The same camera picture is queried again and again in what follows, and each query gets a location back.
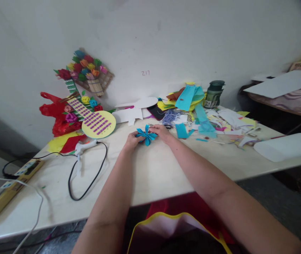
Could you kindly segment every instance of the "table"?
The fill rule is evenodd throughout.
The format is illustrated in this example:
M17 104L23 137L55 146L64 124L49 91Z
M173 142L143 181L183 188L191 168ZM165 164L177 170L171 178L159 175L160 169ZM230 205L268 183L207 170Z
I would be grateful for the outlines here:
M137 120L135 125L130 127L127 123L118 124L110 136L100 140L107 145L108 155L99 177L81 201L73 201L67 188L68 177L76 158L60 155L43 158L45 164L29 182L44 196L36 230L88 218L127 135L136 128L144 130L148 123L157 124L158 121L155 119ZM260 139L282 135L266 126L259 126L261 131L255 134ZM172 129L171 133L177 136L175 129ZM222 145L211 140L209 142L196 140L196 138L203 137L194 132L187 140L181 141L208 159L234 181L301 165L301 157L274 163L249 146L246 146L244 151L234 144ZM75 177L72 181L72 189L76 197L82 195L97 174L105 152L104 145L99 144L86 150L82 155L83 175ZM36 156L41 157L48 153L45 147ZM138 145L134 153L133 166L135 174L132 206L193 191L171 150L160 139L152 141L148 147L144 144ZM0 239L29 232L35 224L39 204L40 198L36 193L30 188L23 188L0 214Z

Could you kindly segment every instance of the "floor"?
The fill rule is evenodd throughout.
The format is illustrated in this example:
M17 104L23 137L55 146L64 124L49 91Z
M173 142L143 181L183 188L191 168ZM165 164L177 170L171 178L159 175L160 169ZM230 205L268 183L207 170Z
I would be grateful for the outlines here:
M301 239L301 194L291 191L281 184L272 175L265 175L238 182L238 185L257 199L269 212L271 212L287 229ZM140 206L130 209L127 218L125 238L128 240L134 225L143 220L149 206ZM52 236L65 232L81 231L85 221L58 226ZM28 238L24 245L43 241L53 229L42 230ZM46 243L39 251L41 245L21 249L18 253L26 254L67 254L71 253L79 233L72 233L58 237ZM23 237L14 237L10 240L0 241L0 253L10 254L10 251L1 251L15 248Z

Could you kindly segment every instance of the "glue gun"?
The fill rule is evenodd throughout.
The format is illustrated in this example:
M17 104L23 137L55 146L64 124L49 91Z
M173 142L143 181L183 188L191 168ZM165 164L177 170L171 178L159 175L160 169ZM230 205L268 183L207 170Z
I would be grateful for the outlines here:
M82 163L80 161L80 155L83 154L85 150L88 148L91 148L93 146L97 145L97 140L94 139L92 142L89 142L87 144L82 144L81 142L77 143L75 146L75 153L74 155L77 156L77 170L76 170L76 175L80 175L81 173L81 168L82 168Z

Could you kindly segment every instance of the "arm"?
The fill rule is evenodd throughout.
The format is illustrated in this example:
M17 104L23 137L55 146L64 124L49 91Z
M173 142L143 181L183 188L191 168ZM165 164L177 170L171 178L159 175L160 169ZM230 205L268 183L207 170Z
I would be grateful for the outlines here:
M301 241L222 171L164 126L154 125L149 131L170 147L194 190L250 253L301 253Z
M144 140L136 134L129 134L72 254L120 252L133 188L132 155L138 142Z

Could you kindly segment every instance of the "scissors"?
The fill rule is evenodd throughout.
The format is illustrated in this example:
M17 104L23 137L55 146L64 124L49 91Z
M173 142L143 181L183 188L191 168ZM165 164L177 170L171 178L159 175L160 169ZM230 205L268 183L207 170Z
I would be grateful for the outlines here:
M163 125L164 127L166 127L166 129L171 129L172 126L171 125Z

